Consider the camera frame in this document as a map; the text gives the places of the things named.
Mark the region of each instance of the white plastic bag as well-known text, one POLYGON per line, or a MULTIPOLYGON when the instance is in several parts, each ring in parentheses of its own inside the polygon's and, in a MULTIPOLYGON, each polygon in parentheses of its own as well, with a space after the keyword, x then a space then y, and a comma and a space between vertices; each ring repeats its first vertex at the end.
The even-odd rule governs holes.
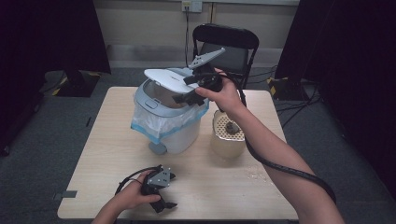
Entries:
POLYGON ((194 105, 186 113, 172 118, 154 115, 134 101, 134 117, 131 128, 144 134, 154 144, 160 144, 166 136, 177 133, 199 120, 209 109, 205 99, 203 105, 194 105))

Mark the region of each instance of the black cable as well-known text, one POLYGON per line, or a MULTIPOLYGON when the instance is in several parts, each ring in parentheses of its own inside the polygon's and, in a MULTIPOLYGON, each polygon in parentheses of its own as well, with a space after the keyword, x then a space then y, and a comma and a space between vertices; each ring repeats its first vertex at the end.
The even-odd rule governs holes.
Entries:
POLYGON ((292 115, 290 116, 290 118, 288 118, 288 119, 282 124, 282 129, 285 128, 285 126, 286 126, 286 125, 287 125, 298 113, 300 113, 300 111, 302 111, 304 108, 306 108, 307 106, 309 106, 309 105, 311 104, 312 100, 313 100, 314 97, 315 97, 315 92, 317 91, 317 89, 318 89, 318 85, 315 86, 314 93, 312 93, 312 96, 309 98, 308 102, 306 102, 304 105, 302 105, 294 114, 292 114, 292 115))
POLYGON ((250 76, 248 76, 248 77, 260 77, 260 76, 267 75, 267 74, 272 74, 272 73, 273 73, 273 71, 270 71, 270 72, 265 72, 265 73, 259 73, 259 74, 255 74, 255 75, 250 75, 250 76))
POLYGON ((314 182, 315 184, 321 186, 328 194, 329 196, 332 198, 332 200, 334 201, 334 203, 336 203, 336 198, 335 198, 335 194, 334 191, 332 191, 332 188, 322 179, 320 179, 319 177, 315 176, 315 175, 311 175, 309 173, 306 173, 304 171, 300 171, 300 170, 296 170, 296 169, 292 169, 289 168, 287 166, 283 166, 283 165, 279 165, 276 164, 274 162, 268 161, 265 158, 261 157, 252 147, 252 145, 249 143, 248 139, 245 137, 245 142, 247 144, 247 150, 250 152, 250 154, 253 156, 254 159, 256 159, 257 161, 261 162, 262 164, 271 167, 273 169, 276 169, 278 171, 290 174, 290 175, 297 175, 301 178, 304 178, 306 180, 310 180, 312 182, 314 182))
POLYGON ((268 78, 266 78, 265 80, 260 80, 260 81, 251 81, 251 82, 247 82, 247 84, 257 84, 257 83, 262 83, 262 82, 265 82, 265 81, 267 81, 267 79, 268 78))
POLYGON ((142 182, 140 182, 138 179, 131 178, 130 180, 136 181, 137 183, 139 183, 139 184, 143 185, 143 183, 142 183, 142 182))
POLYGON ((290 108, 290 107, 293 107, 293 106, 298 106, 298 107, 300 107, 300 106, 302 106, 302 105, 304 105, 305 103, 299 103, 299 104, 293 104, 293 103, 281 103, 281 104, 274 104, 275 106, 280 106, 280 105, 288 105, 289 107, 286 107, 286 108, 281 108, 281 109, 277 109, 276 111, 282 111, 282 110, 288 110, 288 108, 290 108))
POLYGON ((184 7, 186 10, 186 45, 184 47, 184 55, 185 55, 185 60, 186 60, 186 67, 189 67, 189 63, 187 62, 187 54, 189 53, 189 11, 190 9, 188 7, 184 7))
POLYGON ((321 99, 321 97, 319 97, 315 101, 310 102, 309 104, 307 104, 307 103, 290 104, 290 106, 288 106, 286 108, 277 109, 276 112, 282 112, 282 111, 286 111, 286 110, 298 109, 298 108, 301 108, 301 107, 306 106, 306 105, 313 105, 313 104, 319 102, 320 99, 321 99))
POLYGON ((159 166, 156 166, 156 167, 149 167, 149 168, 145 168, 145 169, 139 170, 139 171, 134 172, 133 174, 129 175, 128 177, 126 177, 124 180, 122 180, 122 181, 120 182, 119 187, 117 188, 115 194, 120 193, 120 191, 122 190, 122 188, 124 187, 124 185, 125 185, 128 181, 133 180, 132 177, 133 177, 134 175, 138 175, 138 174, 143 173, 143 172, 145 172, 145 171, 147 171, 147 170, 158 170, 158 168, 159 168, 159 166))

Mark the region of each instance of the finger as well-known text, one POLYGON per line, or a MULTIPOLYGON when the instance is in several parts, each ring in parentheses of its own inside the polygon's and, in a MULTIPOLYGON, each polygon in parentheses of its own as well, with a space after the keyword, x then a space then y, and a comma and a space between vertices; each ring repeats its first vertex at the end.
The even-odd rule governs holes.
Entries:
POLYGON ((208 98, 208 99, 211 100, 211 101, 214 101, 215 98, 216 98, 216 93, 215 93, 215 92, 210 91, 210 90, 205 89, 205 88, 202 88, 202 87, 197 87, 197 88, 195 88, 195 92, 196 92, 198 95, 201 95, 201 96, 203 96, 203 97, 205 97, 205 98, 208 98))
POLYGON ((137 180, 140 181, 140 182, 143 182, 143 180, 145 180, 146 175, 148 175, 151 172, 153 172, 153 170, 148 170, 148 171, 145 171, 145 172, 141 173, 139 175, 139 177, 137 178, 137 180))
POLYGON ((224 75, 224 76, 226 75, 225 72, 221 69, 215 68, 215 71, 221 75, 224 75))
POLYGON ((145 195, 141 198, 142 203, 155 203, 161 199, 161 196, 158 194, 150 194, 145 195))

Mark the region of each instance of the chair backrest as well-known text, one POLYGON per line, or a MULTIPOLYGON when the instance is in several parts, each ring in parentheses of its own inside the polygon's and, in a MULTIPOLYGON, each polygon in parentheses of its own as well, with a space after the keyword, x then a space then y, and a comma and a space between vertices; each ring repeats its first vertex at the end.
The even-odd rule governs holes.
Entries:
POLYGON ((226 51, 212 60, 210 65, 225 72, 238 74, 235 77, 241 79, 240 87, 246 87, 254 55, 260 44, 255 34, 247 29, 205 23, 193 30, 192 40, 193 57, 225 48, 226 51), (200 51, 198 41, 203 43, 200 51))

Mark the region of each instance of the rice cooker lid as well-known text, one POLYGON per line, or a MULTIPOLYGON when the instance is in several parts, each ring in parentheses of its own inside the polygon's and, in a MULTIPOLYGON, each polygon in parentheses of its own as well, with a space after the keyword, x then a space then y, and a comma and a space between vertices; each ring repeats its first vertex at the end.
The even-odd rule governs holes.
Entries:
POLYGON ((183 80, 186 76, 167 69, 146 69, 145 75, 158 85, 176 93, 187 93, 198 87, 196 83, 186 85, 183 80))

